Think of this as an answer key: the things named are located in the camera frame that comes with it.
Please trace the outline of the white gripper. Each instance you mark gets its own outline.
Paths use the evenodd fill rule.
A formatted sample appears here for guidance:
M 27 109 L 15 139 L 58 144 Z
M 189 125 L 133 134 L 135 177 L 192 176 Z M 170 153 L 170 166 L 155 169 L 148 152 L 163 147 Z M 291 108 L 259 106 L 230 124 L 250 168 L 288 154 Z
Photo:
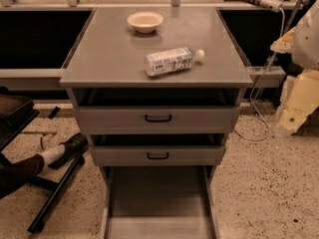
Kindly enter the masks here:
M 283 85 L 273 131 L 279 136 L 289 136 L 319 108 L 319 0 L 299 20 L 296 28 L 271 44 L 270 50 L 279 54 L 292 53 L 292 61 L 307 68 L 298 77 L 288 76 Z

